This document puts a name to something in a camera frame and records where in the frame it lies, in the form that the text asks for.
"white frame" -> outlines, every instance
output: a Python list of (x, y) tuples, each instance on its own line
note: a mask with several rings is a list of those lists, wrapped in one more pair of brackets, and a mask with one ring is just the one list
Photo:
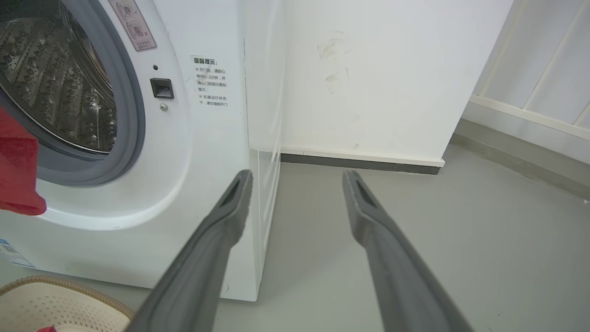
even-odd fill
[(564, 132), (566, 134), (570, 134), (570, 135), (580, 137), (580, 138), (590, 141), (590, 129), (580, 127), (580, 124), (588, 116), (588, 113), (590, 113), (590, 103), (588, 103), (586, 105), (586, 107), (584, 108), (582, 113), (580, 113), (580, 115), (578, 116), (578, 118), (576, 119), (576, 121), (573, 124), (559, 121), (557, 119), (550, 118), (548, 116), (545, 116), (540, 113), (529, 110), (531, 104), (533, 103), (533, 101), (535, 100), (535, 98), (537, 96), (537, 92), (539, 91), (540, 87), (542, 87), (543, 84), (545, 83), (545, 80), (546, 80), (549, 72), (553, 69), (553, 65), (555, 64), (556, 59), (559, 57), (559, 55), (563, 49), (563, 46), (568, 42), (569, 37), (572, 34), (573, 28), (575, 27), (576, 23), (579, 21), (579, 18), (581, 16), (581, 14), (583, 13), (583, 11), (585, 10), (586, 6), (588, 6), (588, 2), (590, 2), (590, 0), (584, 0), (580, 4), (578, 11), (574, 15), (571, 23), (569, 24), (569, 27), (568, 27), (566, 33), (563, 35), (563, 38), (561, 39), (557, 49), (555, 50), (553, 56), (551, 57), (551, 60), (549, 60), (549, 63), (547, 64), (545, 70), (543, 71), (543, 74), (539, 78), (537, 85), (535, 86), (532, 93), (530, 94), (524, 107), (519, 108), (517, 106), (513, 106), (513, 105), (510, 105), (507, 103), (499, 102), (498, 100), (487, 98), (486, 92), (487, 92), (488, 87), (490, 86), (490, 82), (494, 79), (494, 76), (496, 75), (498, 65), (501, 62), (501, 60), (504, 56), (504, 53), (506, 51), (506, 48), (510, 43), (510, 40), (511, 40), (512, 35), (514, 33), (514, 29), (516, 26), (518, 26), (518, 23), (522, 17), (522, 13), (523, 13), (524, 8), (527, 3), (527, 0), (522, 0), (521, 3), (519, 4), (516, 15), (514, 16), (514, 20), (512, 21), (512, 24), (510, 26), (508, 34), (506, 35), (506, 39), (504, 40), (502, 47), (498, 53), (498, 56), (494, 59), (490, 73), (486, 77), (486, 80), (485, 80), (481, 90), (478, 93), (474, 93), (471, 96), (471, 98), (469, 99), (469, 101), (471, 103), (474, 103), (474, 104), (477, 104), (480, 106), (484, 106), (486, 108), (493, 109), (498, 112), (506, 113), (506, 114), (515, 116), (517, 118), (531, 121), (531, 122), (537, 123), (539, 125), (542, 125), (542, 126), (545, 126), (548, 128), (552, 128), (552, 129)]

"front-loading washing machine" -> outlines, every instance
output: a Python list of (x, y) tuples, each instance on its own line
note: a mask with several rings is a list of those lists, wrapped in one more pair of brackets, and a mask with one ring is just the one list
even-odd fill
[(0, 253), (152, 287), (249, 168), (221, 296), (255, 301), (279, 176), (283, 1), (0, 3), (0, 106), (40, 142), (48, 207), (0, 211)]

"laundry basket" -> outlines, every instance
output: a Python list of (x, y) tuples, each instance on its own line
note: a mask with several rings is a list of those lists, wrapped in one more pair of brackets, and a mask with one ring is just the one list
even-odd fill
[(101, 292), (46, 275), (0, 288), (0, 332), (122, 332), (133, 310)]

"red towel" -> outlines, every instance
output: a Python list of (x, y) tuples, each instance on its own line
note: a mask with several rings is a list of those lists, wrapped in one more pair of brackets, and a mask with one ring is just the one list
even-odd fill
[(49, 326), (49, 327), (44, 327), (44, 328), (38, 330), (37, 332), (57, 332), (57, 330), (55, 329), (55, 326)]
[(36, 216), (46, 211), (35, 191), (39, 142), (0, 108), (0, 209)]

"warning sticker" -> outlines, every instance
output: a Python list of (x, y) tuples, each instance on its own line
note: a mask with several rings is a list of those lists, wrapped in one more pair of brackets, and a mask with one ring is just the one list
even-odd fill
[(26, 260), (14, 247), (12, 247), (5, 240), (0, 239), (0, 253), (6, 257), (10, 263), (14, 265), (26, 266), (27, 268), (34, 268), (28, 260)]
[(195, 68), (195, 92), (199, 105), (227, 108), (230, 103), (228, 73), (223, 63), (212, 57), (191, 56)]
[(109, 0), (109, 2), (136, 51), (156, 48), (156, 41), (134, 0)]

